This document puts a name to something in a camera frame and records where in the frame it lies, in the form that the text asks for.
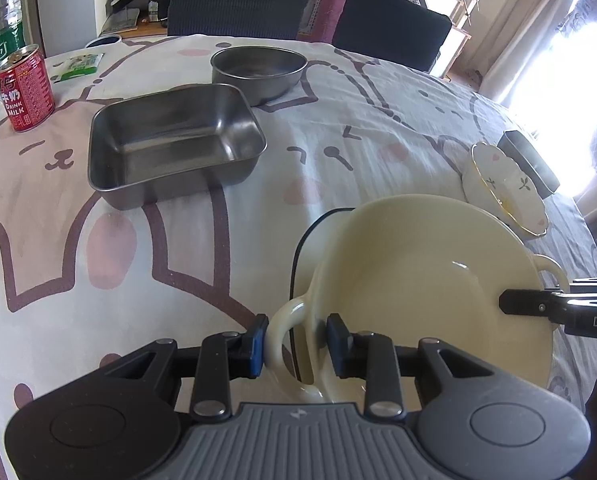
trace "cream ceramic bowl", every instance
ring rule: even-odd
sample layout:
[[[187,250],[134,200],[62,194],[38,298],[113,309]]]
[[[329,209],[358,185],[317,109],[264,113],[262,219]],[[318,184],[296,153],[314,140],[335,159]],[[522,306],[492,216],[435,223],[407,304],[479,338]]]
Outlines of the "cream ceramic bowl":
[[[361,404],[364,382],[335,376],[324,341],[325,321],[336,312],[352,332],[382,333],[413,347],[422,337],[441,338],[545,387],[552,325],[498,307],[507,288],[543,288],[539,270],[569,290],[555,261],[532,254],[494,216],[465,202],[404,195],[365,204],[328,241],[307,293],[272,318],[265,365],[297,402]],[[283,361],[283,338],[298,326],[309,354],[301,361],[312,372],[301,364],[301,376],[313,376],[313,384],[297,381]],[[413,380],[403,386],[408,409],[418,409]]]
[[[532,180],[496,146],[476,143],[463,168],[467,202],[504,222],[522,240],[546,234],[549,219]]]

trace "bowl handle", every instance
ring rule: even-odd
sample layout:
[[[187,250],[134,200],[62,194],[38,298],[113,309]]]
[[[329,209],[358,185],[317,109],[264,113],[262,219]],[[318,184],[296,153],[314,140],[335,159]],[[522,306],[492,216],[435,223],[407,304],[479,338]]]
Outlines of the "bowl handle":
[[[283,361],[283,339],[291,328],[305,321],[307,308],[302,296],[290,300],[272,317],[265,334],[265,366],[272,372],[281,389],[299,402],[325,402],[325,397],[313,384],[298,381]]]
[[[546,270],[556,278],[558,286],[563,292],[569,292],[569,278],[563,268],[554,260],[542,254],[532,254],[534,266],[537,270]]]

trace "metal screw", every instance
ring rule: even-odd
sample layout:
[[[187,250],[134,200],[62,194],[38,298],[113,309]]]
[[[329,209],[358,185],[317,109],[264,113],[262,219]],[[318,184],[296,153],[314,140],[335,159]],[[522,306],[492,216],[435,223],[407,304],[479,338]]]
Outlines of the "metal screw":
[[[381,418],[392,418],[403,413],[403,409],[391,400],[380,400],[369,407],[370,412]]]
[[[225,405],[219,400],[201,400],[194,405],[194,413],[200,416],[220,416],[225,413]]]

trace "wall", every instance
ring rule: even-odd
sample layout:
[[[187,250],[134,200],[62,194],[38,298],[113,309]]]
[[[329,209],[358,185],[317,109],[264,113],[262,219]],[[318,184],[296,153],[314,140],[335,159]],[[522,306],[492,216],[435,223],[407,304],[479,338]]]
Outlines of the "wall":
[[[99,35],[109,0],[38,0],[47,56],[83,48]]]
[[[475,10],[472,13],[472,24],[465,24],[464,29],[472,36],[463,49],[463,53],[456,60],[455,66],[459,69],[470,68],[468,61],[478,46],[481,44],[485,35],[489,31],[491,24],[496,20],[499,12],[505,6],[507,0],[480,0],[480,10]]]

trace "green bottle label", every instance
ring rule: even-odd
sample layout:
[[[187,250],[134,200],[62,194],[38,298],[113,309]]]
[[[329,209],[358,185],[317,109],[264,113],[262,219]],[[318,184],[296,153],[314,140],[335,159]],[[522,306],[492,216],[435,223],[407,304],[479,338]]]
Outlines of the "green bottle label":
[[[24,46],[25,38],[22,35],[22,22],[19,22],[15,27],[0,31],[0,62]]]

